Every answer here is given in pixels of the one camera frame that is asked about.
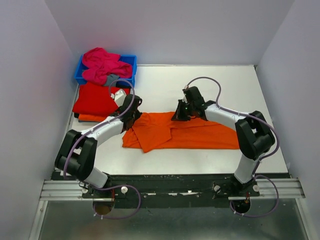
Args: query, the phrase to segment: white table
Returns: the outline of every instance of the white table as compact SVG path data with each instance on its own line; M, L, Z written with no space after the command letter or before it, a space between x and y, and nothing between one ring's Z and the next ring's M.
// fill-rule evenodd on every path
M135 93L143 100L139 110L174 112L178 99L184 96L182 88L199 76L220 82L222 106L243 112L258 110L271 123L253 66L139 66L135 78ZM193 85L199 88L205 101L216 99L218 87L214 82L200 79ZM72 128L81 131L93 125L74 119ZM241 157L240 150L226 149L155 149L143 153L141 149L122 148L123 134L112 137L97 149L96 168L112 175L230 174L236 170ZM287 173L281 150L266 158L257 172Z

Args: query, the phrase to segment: gray cloth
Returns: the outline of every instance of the gray cloth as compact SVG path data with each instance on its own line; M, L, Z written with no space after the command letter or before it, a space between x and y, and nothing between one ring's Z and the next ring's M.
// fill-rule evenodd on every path
M114 81L114 80L118 80L120 77L118 75L115 74L110 74L108 76L106 76L106 82L103 86L110 86L110 84Z

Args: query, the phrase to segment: stack of folded cloth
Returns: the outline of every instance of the stack of folded cloth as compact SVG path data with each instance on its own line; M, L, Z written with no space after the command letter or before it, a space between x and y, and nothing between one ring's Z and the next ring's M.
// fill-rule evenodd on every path
M119 78L131 78L132 66L119 61L120 55L108 53L96 47L83 55L82 63L88 67L82 77L87 81L80 85L79 96L73 106L73 112L79 121L102 122L117 108L117 104L109 95L109 88L114 94L123 89L125 94L130 93L128 86L121 86L121 82L110 86Z

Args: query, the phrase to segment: cable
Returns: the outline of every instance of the cable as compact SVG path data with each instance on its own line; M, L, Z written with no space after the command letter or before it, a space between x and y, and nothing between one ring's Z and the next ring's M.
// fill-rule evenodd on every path
M130 217L132 217L133 215L135 215L135 214L139 211L139 209L140 209L140 206L141 206L141 196L140 196L140 193L139 193L138 189L136 189L134 186L131 186L131 185L117 185L117 186L112 186L112 187L107 187L107 188L98 188L98 187L95 187L95 186L93 186L93 187L94 187L95 189L99 190L99 191L110 191L110 190L117 189L117 188L122 188L122 187L131 188L131 189L133 189L133 190L136 191L136 194L138 195L138 200L139 200L136 209L135 209L132 213L130 213L130 214L126 215L126 216L100 215L100 214L98 214L98 213L96 212L96 205L94 204L94 205L92 206L93 211L94 211L94 216L99 216L99 217L101 217L101 219L113 219L113 220L127 219L127 218L130 218Z
M273 132L273 134L274 134L274 136L275 136L275 139L276 139L275 149L274 149L272 152L270 152L269 154L266 154L266 155L260 157L259 162L257 163L256 168L255 168L255 170L254 170L253 173L252 173L252 174L254 174L254 173L256 172L256 170L257 170L257 168L258 168L258 166L259 166L259 164L260 164L260 161L261 161L262 159L265 159L265 158L267 158L267 157L270 157L270 156L272 156L273 154L275 154L275 153L278 151L278 149L279 149L279 147L280 147L280 141L279 141L279 136L278 136L278 134L276 133L276 130L275 130L269 123L267 123L266 121L263 121L262 119L260 119L260 118L258 118L258 117L256 117L256 116L252 116L252 115L249 115L249 114L246 114L246 113L242 113L242 112L233 111L233 110L231 110L231 109L227 109L227 108L225 108L225 107L220 106L219 103L218 103L218 100L219 100L219 97L220 97L222 88L221 88L220 83L219 83L217 80L215 80L215 79L213 79L213 78L211 78L211 77L208 77L208 76L199 76L199 77L196 77L196 78L192 79L186 86L189 87L189 85L190 85L192 82L194 82L195 80L198 80L198 79L209 79L209 80L211 80L211 81L214 81L214 82L218 85L218 87L219 87L219 92L218 92L218 95L216 96L216 99L215 99L215 104L217 105L218 108L220 108L221 110L223 110L223 111L225 111L225 112L231 113L231 114L237 114L237 115L240 115L240 116L243 116L243 117L248 117L248 118L254 119L254 120L256 120L256 121L258 121L258 122L266 125L266 126L267 126L268 128L270 128L271 131Z
M233 212L234 214L237 214L237 215L242 216L242 217L247 217L247 218L261 218L261 217L265 217L265 216L273 213L273 212L277 209L277 207L278 207L278 205L279 205L279 200L280 200L280 199L279 199L279 191L278 191L275 183L274 183L270 178L268 178L268 177L266 177L266 176L264 176L264 175L261 175L261 174L256 175L256 176L254 177L254 180L256 180L257 178L267 179L267 180L273 185L274 190L275 190L275 192L276 192L276 202L275 202L274 207L273 207L270 211L268 211L267 213L264 213L264 214L261 214L261 215L249 215L249 214L237 212L237 211L235 210L234 202L233 202L233 201L230 201L230 208L231 208L231 210L232 210L232 212Z
M76 149L77 145L81 142L82 139L84 139L87 135L91 134L92 132L96 131L97 129L101 128L102 126L104 125L107 125L111 122L113 122L114 120L122 117L132 106L132 104L134 103L134 100L135 100L135 89L134 89L134 86L128 81L128 80L125 80L125 79L117 79L117 80L114 80L111 84L110 84L110 87L109 87L109 95L111 95L111 86L112 84L116 83L116 82L125 82L127 84L129 84L129 86L131 87L132 89L132 99L131 99L131 102L129 104L129 106L122 112L120 113L118 116L112 118L110 121L103 121L101 123L99 123L98 125L96 125L91 131L87 131L86 133L84 133L83 135L81 135L77 141L75 141L75 143L73 144L67 158L66 158L66 161L64 163L64 166L63 166L63 178L66 180L67 179L67 168L68 168L68 164L70 162L70 159L71 159L71 156L74 152L74 150Z

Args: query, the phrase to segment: gray floor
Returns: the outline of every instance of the gray floor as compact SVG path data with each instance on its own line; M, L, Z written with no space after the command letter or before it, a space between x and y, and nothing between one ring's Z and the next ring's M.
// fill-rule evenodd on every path
M274 200L255 200L250 213L261 214ZM294 199L281 200L276 212L250 219L222 208L141 209L124 220L93 216L86 201L51 201L41 230L42 240L307 240ZM130 209L117 209L126 214Z

